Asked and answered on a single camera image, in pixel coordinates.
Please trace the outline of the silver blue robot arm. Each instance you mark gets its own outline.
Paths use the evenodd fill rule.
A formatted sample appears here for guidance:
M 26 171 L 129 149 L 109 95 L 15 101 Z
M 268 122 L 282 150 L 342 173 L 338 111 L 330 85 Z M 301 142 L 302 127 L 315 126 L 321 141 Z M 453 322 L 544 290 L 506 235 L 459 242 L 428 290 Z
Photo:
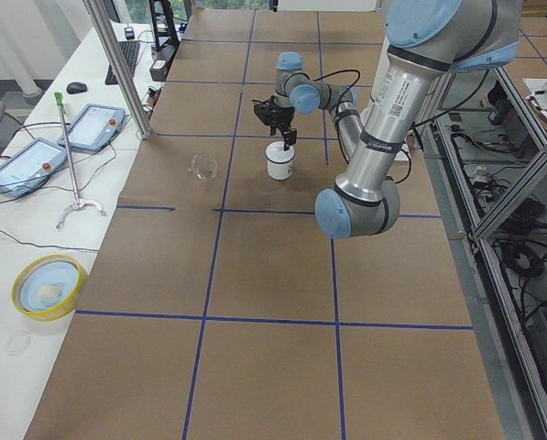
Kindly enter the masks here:
M 310 114 L 318 109 L 332 113 L 341 148 L 348 161 L 368 163 L 369 150 L 361 140 L 362 121 L 355 108 L 356 94 L 350 86 L 315 81 L 303 71 L 302 56 L 293 51 L 283 52 L 277 61 L 274 93 L 266 100 L 253 102 L 254 113 L 270 128 L 270 134 L 281 134 L 281 141 L 266 148 L 269 167 L 288 169 L 295 158 L 297 129 L 292 127 L 296 113 Z
M 399 216 L 388 172 L 435 79 L 512 61 L 518 52 L 521 1 L 389 1 L 382 14 L 388 68 L 362 119 L 348 93 L 328 106 L 348 165 L 315 201 L 330 238 L 372 236 Z

